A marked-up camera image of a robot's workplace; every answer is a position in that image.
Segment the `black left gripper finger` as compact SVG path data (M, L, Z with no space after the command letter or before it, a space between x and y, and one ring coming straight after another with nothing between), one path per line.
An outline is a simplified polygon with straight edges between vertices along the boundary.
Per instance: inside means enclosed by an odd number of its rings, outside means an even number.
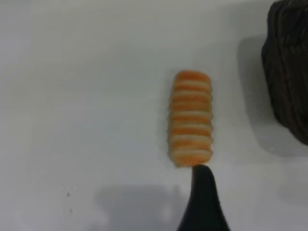
M179 231L229 231L214 175L208 166L192 168L191 195Z

